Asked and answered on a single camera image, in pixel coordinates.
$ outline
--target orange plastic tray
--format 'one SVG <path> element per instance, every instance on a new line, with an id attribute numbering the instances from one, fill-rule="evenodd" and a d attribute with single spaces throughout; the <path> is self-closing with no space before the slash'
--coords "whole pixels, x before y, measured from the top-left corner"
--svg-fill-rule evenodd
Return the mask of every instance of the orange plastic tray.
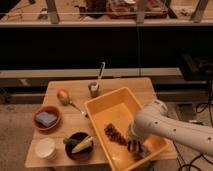
<path id="1" fill-rule="evenodd" d="M 135 161 L 125 146 L 111 142 L 105 135 L 104 128 L 107 124 L 112 123 L 123 136 L 126 136 L 128 125 L 133 121 L 134 115 L 142 108 L 127 87 L 87 101 L 85 107 L 112 170 L 121 171 L 136 168 L 168 147 L 164 138 L 150 135 L 144 142 L 150 154 Z"/>

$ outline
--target white bowl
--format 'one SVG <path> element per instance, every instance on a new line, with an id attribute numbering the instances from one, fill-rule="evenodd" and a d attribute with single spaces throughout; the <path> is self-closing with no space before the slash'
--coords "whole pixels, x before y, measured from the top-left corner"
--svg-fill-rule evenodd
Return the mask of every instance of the white bowl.
<path id="1" fill-rule="evenodd" d="M 35 147 L 35 153 L 39 158 L 51 160 L 55 157 L 56 147 L 52 138 L 41 139 Z"/>

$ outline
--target tabletop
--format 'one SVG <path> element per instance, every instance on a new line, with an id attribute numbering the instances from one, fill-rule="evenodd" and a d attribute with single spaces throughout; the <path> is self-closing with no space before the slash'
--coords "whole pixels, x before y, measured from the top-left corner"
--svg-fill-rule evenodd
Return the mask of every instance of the tabletop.
<path id="1" fill-rule="evenodd" d="M 45 133 L 37 130 L 34 131 L 26 156 L 25 167 L 58 167 L 108 163 L 90 120 L 87 117 L 82 116 L 81 113 L 72 106 L 62 106 L 56 97 L 59 89 L 66 89 L 74 103 L 79 108 L 85 109 L 84 103 L 91 99 L 88 85 L 92 81 L 94 80 L 52 81 L 48 84 L 42 105 L 57 106 L 62 114 L 62 119 L 59 125 L 53 130 Z M 103 79 L 99 85 L 100 95 L 124 86 L 129 87 L 142 106 L 156 98 L 152 82 L 149 78 Z M 94 152 L 89 160 L 77 163 L 67 157 L 63 139 L 70 137 L 72 134 L 79 131 L 87 132 L 94 137 Z M 46 137 L 53 138 L 56 143 L 56 158 L 51 161 L 40 159 L 35 154 L 35 146 L 37 142 Z M 170 140 L 167 141 L 169 142 L 169 147 L 156 156 L 154 160 L 177 158 L 177 153 L 172 142 Z"/>

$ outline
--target food item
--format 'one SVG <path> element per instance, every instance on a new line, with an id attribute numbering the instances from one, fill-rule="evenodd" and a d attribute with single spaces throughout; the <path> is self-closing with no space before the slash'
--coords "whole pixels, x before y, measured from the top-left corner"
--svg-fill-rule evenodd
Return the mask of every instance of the food item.
<path id="1" fill-rule="evenodd" d="M 80 152 L 80 151 L 84 150 L 85 148 L 92 146 L 92 143 L 93 143 L 92 140 L 93 140 L 93 137 L 87 136 L 85 139 L 83 139 L 80 143 L 78 143 L 72 149 L 72 153 Z"/>
<path id="2" fill-rule="evenodd" d="M 118 144 L 124 146 L 127 145 L 126 139 L 121 135 L 121 133 L 115 128 L 112 123 L 108 124 L 104 131 L 110 141 L 117 142 Z"/>
<path id="3" fill-rule="evenodd" d="M 73 139 L 73 138 L 64 138 L 63 143 L 66 145 L 77 145 L 81 141 Z"/>
<path id="4" fill-rule="evenodd" d="M 58 90 L 57 98 L 64 106 L 70 104 L 70 97 L 67 90 L 64 89 Z"/>

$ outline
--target small cup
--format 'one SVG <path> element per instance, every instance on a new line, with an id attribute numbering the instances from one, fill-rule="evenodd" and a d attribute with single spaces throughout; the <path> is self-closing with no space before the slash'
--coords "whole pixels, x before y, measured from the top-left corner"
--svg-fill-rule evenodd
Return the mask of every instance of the small cup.
<path id="1" fill-rule="evenodd" d="M 95 85 L 96 85 L 96 82 L 91 82 L 89 85 L 88 85 L 88 88 L 89 88 L 89 91 L 90 91 L 90 95 L 92 98 L 95 98 L 99 95 L 99 85 L 96 89 L 95 88 Z"/>
<path id="2" fill-rule="evenodd" d="M 52 138 L 41 139 L 35 147 L 36 155 L 45 160 L 53 160 L 56 157 L 55 141 Z"/>

